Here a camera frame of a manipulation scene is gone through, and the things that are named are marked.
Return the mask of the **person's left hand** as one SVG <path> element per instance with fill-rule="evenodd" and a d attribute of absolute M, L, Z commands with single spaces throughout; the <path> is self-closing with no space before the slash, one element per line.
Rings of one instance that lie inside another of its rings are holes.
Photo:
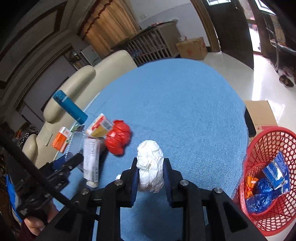
<path fill-rule="evenodd" d="M 58 209 L 56 208 L 53 201 L 50 201 L 48 204 L 48 212 L 47 212 L 47 222 L 50 223 L 51 220 L 58 214 Z M 25 240 L 33 240 L 36 236 L 38 236 L 41 231 L 45 228 L 45 224 L 40 219 L 29 216 L 25 218 L 21 225 L 21 238 Z"/>

